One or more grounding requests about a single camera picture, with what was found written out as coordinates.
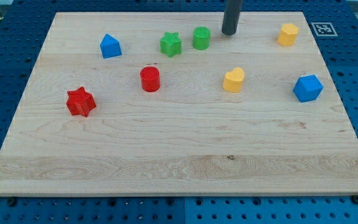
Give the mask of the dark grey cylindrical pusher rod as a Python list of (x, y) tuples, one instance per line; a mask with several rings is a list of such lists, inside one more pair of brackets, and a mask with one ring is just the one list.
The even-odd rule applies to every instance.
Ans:
[(236, 33), (242, 5), (243, 0), (226, 1), (221, 29), (224, 35), (234, 35)]

